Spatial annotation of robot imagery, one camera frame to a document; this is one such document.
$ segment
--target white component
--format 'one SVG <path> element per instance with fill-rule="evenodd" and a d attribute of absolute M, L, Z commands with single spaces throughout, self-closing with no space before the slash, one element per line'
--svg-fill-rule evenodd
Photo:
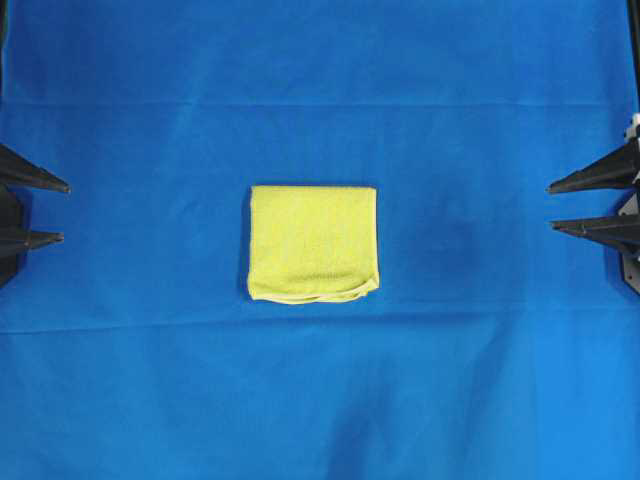
<path fill-rule="evenodd" d="M 636 128 L 640 125 L 640 113 L 634 113 L 631 117 L 631 126 L 624 133 L 624 139 L 628 142 L 632 138 L 636 138 Z"/>

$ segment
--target microfiber cloth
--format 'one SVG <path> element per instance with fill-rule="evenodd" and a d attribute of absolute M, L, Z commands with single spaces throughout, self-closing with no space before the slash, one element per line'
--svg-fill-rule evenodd
<path fill-rule="evenodd" d="M 255 186 L 251 194 L 254 300 L 356 300 L 380 285 L 376 190 Z"/>

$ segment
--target blue cloth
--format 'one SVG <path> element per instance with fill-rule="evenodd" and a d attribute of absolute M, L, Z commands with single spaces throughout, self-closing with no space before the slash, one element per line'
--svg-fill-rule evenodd
<path fill-rule="evenodd" d="M 547 221 L 624 2 L 10 2 L 0 141 L 73 186 L 0 291 L 0 477 L 635 479 L 639 299 Z M 378 189 L 381 288 L 251 302 L 250 185 Z"/>

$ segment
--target yellow towel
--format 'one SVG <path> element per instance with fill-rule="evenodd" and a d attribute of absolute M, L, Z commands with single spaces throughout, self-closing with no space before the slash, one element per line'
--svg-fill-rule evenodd
<path fill-rule="evenodd" d="M 253 187 L 250 263 L 254 300 L 340 303 L 375 290 L 375 189 Z"/>

